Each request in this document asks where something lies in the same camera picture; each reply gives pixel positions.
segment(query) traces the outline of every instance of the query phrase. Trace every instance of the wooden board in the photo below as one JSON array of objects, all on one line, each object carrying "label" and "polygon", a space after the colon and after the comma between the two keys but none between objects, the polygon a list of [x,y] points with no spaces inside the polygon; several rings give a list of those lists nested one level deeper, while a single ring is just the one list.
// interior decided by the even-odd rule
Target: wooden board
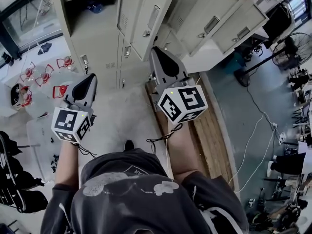
[{"label": "wooden board", "polygon": [[[199,75],[192,75],[195,76],[195,80],[198,80]],[[233,175],[222,132],[212,102],[201,80],[198,82],[198,85],[201,85],[203,89],[208,109],[193,122],[208,165],[210,177],[223,176],[229,182]]]},{"label": "wooden board", "polygon": [[[194,77],[194,80],[199,78],[199,75],[197,74],[192,74],[192,76]],[[209,108],[196,120],[189,121],[196,156],[198,157],[201,172],[205,176],[211,178],[223,176],[228,182],[232,178],[232,171],[221,129],[205,86],[201,81],[199,81],[198,84],[202,86]],[[152,105],[150,95],[154,88],[153,81],[147,82],[145,88]],[[157,112],[154,106],[152,106],[152,108],[161,134],[167,134],[167,117],[163,112]]]}]

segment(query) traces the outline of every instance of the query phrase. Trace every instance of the black shoe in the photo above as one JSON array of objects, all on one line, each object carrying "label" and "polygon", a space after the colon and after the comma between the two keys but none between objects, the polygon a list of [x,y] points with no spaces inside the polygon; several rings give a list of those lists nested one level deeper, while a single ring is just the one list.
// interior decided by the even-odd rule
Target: black shoe
[{"label": "black shoe", "polygon": [[124,152],[130,151],[130,150],[132,150],[134,148],[135,148],[135,145],[133,144],[132,140],[129,139],[125,143],[125,150],[124,150]]}]

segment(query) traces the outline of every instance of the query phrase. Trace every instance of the fan stand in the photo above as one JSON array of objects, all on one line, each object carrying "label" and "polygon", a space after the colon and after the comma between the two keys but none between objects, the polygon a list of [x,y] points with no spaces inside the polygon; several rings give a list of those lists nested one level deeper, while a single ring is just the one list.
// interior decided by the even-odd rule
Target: fan stand
[{"label": "fan stand", "polygon": [[244,71],[244,69],[238,69],[236,71],[234,71],[234,76],[237,79],[237,81],[239,82],[240,85],[242,85],[243,87],[248,87],[250,85],[250,76],[249,76],[249,72],[260,67],[262,64],[266,63],[267,61],[273,59],[274,57],[278,56],[279,54],[281,54],[282,52],[284,52],[286,49],[286,47],[282,48],[281,50],[277,51],[276,53],[274,53],[273,55],[271,55],[268,58],[265,58],[263,61],[259,62],[257,65],[253,66],[252,68]]}]

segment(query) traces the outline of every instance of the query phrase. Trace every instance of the sleeve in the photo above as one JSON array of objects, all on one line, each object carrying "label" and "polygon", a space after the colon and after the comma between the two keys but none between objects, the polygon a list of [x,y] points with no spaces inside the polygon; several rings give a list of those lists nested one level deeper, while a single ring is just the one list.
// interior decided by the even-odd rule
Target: sleeve
[{"label": "sleeve", "polygon": [[206,178],[201,172],[188,175],[182,182],[195,205],[202,211],[218,207],[231,215],[243,231],[249,229],[245,211],[222,176]]},{"label": "sleeve", "polygon": [[56,184],[52,189],[52,198],[45,210],[40,233],[63,234],[70,233],[70,209],[76,190],[62,184]]}]

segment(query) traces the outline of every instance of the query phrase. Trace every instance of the cabinet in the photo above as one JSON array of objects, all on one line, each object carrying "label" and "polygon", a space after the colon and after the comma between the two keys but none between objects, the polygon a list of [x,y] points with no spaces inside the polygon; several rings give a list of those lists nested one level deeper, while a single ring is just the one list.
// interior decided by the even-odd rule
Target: cabinet
[{"label": "cabinet", "polygon": [[118,36],[119,32],[115,28],[103,30],[96,35],[72,36],[76,54],[79,57],[87,56],[89,73],[97,75],[97,86],[101,91],[117,88]]},{"label": "cabinet", "polygon": [[183,59],[185,57],[185,49],[168,25],[162,24],[157,36],[158,38],[155,42],[155,46],[169,51],[179,59]]},{"label": "cabinet", "polygon": [[251,0],[96,0],[98,14],[89,1],[53,0],[72,59],[87,57],[103,92],[144,82],[154,45],[182,59],[212,39],[227,54],[267,20]]},{"label": "cabinet", "polygon": [[141,61],[122,34],[119,35],[117,88],[128,89],[143,84],[151,73],[148,61]]},{"label": "cabinet", "polygon": [[[187,53],[193,56],[210,38],[217,40],[216,44],[226,54],[267,20],[252,0],[179,0],[168,24]],[[240,29],[236,37],[231,35],[232,27]]]},{"label": "cabinet", "polygon": [[267,17],[253,4],[253,1],[247,0],[216,31],[212,39],[219,49],[226,54],[250,37],[266,21]]},{"label": "cabinet", "polygon": [[146,60],[172,0],[118,0],[117,27]]}]

